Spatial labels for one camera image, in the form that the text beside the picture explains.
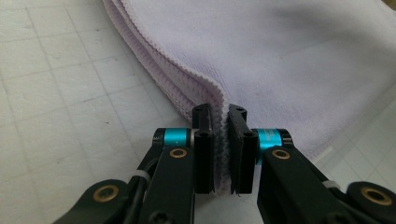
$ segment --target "lavender cloth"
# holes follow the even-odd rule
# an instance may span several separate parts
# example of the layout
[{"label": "lavender cloth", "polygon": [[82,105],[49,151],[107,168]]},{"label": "lavender cloth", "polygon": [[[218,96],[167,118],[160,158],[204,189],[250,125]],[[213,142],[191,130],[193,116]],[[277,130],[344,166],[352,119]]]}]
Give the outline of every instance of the lavender cloth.
[{"label": "lavender cloth", "polygon": [[218,191],[230,185],[228,104],[251,128],[288,129],[313,159],[396,80],[396,15],[380,0],[104,2],[186,118],[212,105]]}]

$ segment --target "blue anodized part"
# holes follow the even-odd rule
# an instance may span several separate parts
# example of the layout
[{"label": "blue anodized part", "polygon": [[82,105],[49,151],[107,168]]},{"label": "blue anodized part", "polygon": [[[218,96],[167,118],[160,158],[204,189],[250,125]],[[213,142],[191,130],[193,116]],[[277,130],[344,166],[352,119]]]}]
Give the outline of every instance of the blue anodized part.
[{"label": "blue anodized part", "polygon": [[257,161],[258,165],[262,164],[262,156],[264,150],[269,147],[282,146],[282,138],[277,129],[257,129],[257,134],[259,135],[259,158]]},{"label": "blue anodized part", "polygon": [[167,128],[163,138],[164,147],[186,147],[187,129],[186,128]]}]

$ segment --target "folded towel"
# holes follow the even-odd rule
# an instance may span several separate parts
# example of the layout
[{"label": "folded towel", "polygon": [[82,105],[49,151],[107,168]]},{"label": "folded towel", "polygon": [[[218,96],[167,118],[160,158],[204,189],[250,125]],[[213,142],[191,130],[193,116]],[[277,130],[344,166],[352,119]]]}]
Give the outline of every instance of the folded towel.
[{"label": "folded towel", "polygon": [[380,0],[104,2],[186,118],[211,104],[217,192],[230,187],[228,104],[313,159],[396,80],[396,15]]}]

